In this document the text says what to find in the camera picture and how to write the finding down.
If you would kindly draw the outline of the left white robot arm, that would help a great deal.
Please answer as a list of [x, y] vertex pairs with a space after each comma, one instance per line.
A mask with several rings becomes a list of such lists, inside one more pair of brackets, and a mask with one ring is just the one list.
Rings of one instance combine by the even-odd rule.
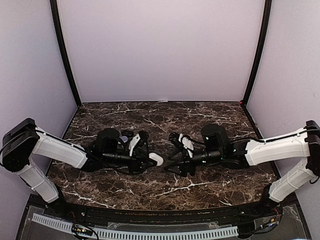
[[60, 218], [67, 218], [70, 206], [63, 194], [32, 160], [33, 155], [44, 156], [65, 163], [84, 172], [103, 167], [127, 167], [128, 175], [141, 174], [148, 168], [161, 166], [163, 158], [149, 150], [149, 134], [114, 128], [101, 130], [90, 146], [81, 146], [58, 138], [26, 118], [2, 138], [1, 166], [16, 173]]

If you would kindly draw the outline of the white charging case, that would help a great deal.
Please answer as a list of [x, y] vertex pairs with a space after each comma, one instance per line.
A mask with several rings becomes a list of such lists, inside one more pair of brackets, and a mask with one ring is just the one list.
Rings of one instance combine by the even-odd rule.
[[163, 163], [164, 163], [164, 159], [160, 155], [155, 153], [155, 152], [149, 153], [149, 158], [154, 160], [154, 161], [156, 161], [156, 166], [157, 167], [163, 165]]

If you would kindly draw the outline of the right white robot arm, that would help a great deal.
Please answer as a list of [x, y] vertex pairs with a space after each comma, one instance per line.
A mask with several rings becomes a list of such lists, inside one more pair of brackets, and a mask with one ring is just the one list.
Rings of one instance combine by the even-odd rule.
[[165, 166], [165, 170], [182, 177], [195, 175], [196, 168], [220, 165], [228, 169], [245, 169], [262, 163], [300, 158], [300, 161], [279, 180], [263, 191], [255, 213], [266, 217], [275, 205], [305, 183], [315, 183], [320, 178], [320, 127], [309, 120], [305, 127], [274, 138], [229, 139], [226, 129], [217, 124], [207, 124], [201, 129], [203, 149], [194, 149], [195, 140], [188, 135], [171, 133], [169, 140], [176, 147], [170, 157], [181, 154], [180, 159]]

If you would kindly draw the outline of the black earbud charging case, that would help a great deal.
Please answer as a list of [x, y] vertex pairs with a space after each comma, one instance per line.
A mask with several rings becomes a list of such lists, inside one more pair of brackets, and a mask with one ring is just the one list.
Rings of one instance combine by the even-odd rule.
[[123, 131], [121, 132], [121, 134], [122, 134], [123, 136], [132, 137], [132, 136], [134, 135], [134, 132], [133, 132], [132, 130], [127, 130], [127, 129], [125, 129], [125, 130], [123, 130]]

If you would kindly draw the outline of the purple charging case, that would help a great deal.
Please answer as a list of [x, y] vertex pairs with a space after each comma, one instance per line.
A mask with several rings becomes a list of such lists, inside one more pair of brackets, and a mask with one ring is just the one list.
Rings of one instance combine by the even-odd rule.
[[120, 137], [124, 142], [128, 141], [128, 137], [127, 136], [121, 136]]

